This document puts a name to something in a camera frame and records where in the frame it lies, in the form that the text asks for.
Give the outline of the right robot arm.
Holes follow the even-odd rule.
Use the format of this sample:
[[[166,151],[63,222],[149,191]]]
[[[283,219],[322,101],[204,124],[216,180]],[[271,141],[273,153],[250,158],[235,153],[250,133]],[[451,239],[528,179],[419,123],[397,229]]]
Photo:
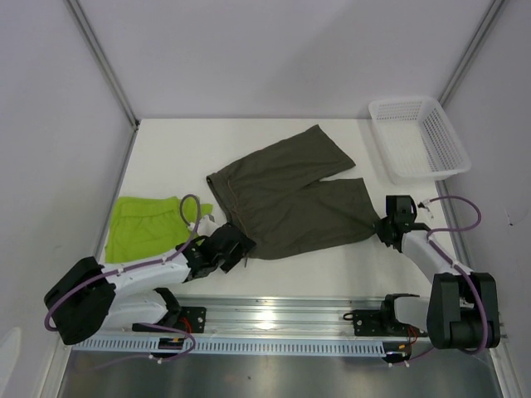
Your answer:
[[[436,239],[436,234],[458,228],[431,228],[417,221],[418,210],[433,202],[405,195],[386,198],[386,215],[375,225],[378,239],[431,281],[431,293],[426,300],[415,294],[387,295],[378,315],[380,328],[394,335],[414,327],[427,333],[433,347],[470,355],[497,347],[501,331],[494,277],[464,265]]]

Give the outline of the dark olive shorts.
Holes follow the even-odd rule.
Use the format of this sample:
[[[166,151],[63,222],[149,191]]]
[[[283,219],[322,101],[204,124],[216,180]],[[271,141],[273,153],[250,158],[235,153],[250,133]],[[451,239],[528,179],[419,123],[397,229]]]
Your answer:
[[[379,216],[364,180],[336,177],[355,165],[314,125],[206,180],[227,220],[255,242],[250,256],[279,260],[375,235]]]

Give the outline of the lime green shorts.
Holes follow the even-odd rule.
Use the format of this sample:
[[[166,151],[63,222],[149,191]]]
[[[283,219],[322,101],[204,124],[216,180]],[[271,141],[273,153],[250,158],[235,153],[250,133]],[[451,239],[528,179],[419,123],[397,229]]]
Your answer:
[[[197,203],[177,197],[120,197],[114,204],[105,261],[131,262],[161,255],[184,243],[197,219]]]

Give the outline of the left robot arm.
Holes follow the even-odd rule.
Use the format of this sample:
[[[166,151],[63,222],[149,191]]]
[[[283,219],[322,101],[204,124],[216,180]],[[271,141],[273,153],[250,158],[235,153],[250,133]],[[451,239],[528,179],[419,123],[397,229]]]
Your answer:
[[[100,331],[193,331],[189,315],[170,291],[229,272],[256,247],[238,227],[226,223],[210,235],[192,235],[181,245],[152,258],[123,264],[79,260],[45,295],[46,330],[66,345],[81,343]]]

